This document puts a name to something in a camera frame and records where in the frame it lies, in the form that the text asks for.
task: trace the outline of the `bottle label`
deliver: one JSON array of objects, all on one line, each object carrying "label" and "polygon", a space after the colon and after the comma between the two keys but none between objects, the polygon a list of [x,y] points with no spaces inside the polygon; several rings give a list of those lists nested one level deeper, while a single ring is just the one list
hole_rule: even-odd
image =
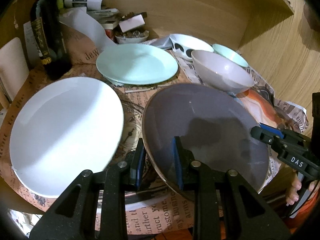
[{"label": "bottle label", "polygon": [[43,65],[49,64],[52,60],[49,53],[47,40],[44,35],[42,18],[38,18],[31,23],[33,34],[36,38],[37,49]]}]

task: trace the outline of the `fingernail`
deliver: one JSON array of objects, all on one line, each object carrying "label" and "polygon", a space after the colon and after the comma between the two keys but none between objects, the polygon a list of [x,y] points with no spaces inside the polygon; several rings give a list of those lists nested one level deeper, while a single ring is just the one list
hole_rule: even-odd
[{"label": "fingernail", "polygon": [[314,182],[311,182],[310,185],[309,185],[309,191],[313,191],[313,189],[315,188],[315,183]]}]

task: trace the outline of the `person's hand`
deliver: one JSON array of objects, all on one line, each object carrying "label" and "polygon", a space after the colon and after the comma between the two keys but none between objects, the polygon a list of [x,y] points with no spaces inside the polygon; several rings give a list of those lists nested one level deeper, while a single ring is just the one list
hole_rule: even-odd
[{"label": "person's hand", "polygon": [[[317,184],[317,180],[311,182],[308,187],[308,190],[312,192],[316,184]],[[301,189],[301,182],[298,180],[297,173],[295,173],[295,176],[293,178],[291,185],[292,186],[286,192],[286,201],[289,205],[293,205],[296,201],[299,200],[299,195],[297,194],[297,191]],[[315,196],[316,192],[319,190],[319,187],[320,187],[320,183],[318,184],[316,190],[313,192],[313,194],[310,196],[309,199]]]}]

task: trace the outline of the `bowl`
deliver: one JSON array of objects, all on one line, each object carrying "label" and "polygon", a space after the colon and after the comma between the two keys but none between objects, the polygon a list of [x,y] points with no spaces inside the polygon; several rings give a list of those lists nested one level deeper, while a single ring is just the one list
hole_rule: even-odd
[{"label": "bowl", "polygon": [[215,53],[230,59],[231,61],[238,64],[239,66],[241,67],[249,66],[247,61],[232,49],[229,49],[228,47],[220,44],[213,44],[212,47]]},{"label": "bowl", "polygon": [[212,46],[198,38],[184,34],[170,34],[172,41],[172,49],[177,52],[180,57],[192,61],[191,52],[193,50],[205,50],[213,52]]},{"label": "bowl", "polygon": [[212,52],[194,50],[192,61],[204,84],[227,93],[241,93],[254,85],[252,77],[238,64]]},{"label": "bowl", "polygon": [[123,36],[116,36],[116,39],[119,44],[129,44],[129,43],[141,43],[148,39],[149,31],[146,31],[146,35],[140,38],[127,38]]}]

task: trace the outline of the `plate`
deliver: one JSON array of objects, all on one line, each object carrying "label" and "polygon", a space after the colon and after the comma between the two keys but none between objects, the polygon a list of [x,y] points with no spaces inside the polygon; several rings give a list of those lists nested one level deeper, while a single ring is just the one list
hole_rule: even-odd
[{"label": "plate", "polygon": [[99,55],[96,64],[104,77],[131,85],[160,83],[178,70],[168,52],[145,44],[110,46]]},{"label": "plate", "polygon": [[268,171],[268,149],[250,136],[255,119],[231,96],[197,84],[176,84],[155,93],[145,107],[142,136],[148,156],[159,176],[177,193],[172,141],[196,160],[217,171],[237,170],[258,190]]},{"label": "plate", "polygon": [[14,172],[31,192],[57,198],[83,170],[102,171],[122,134],[123,108],[107,84],[66,78],[37,92],[10,137]]}]

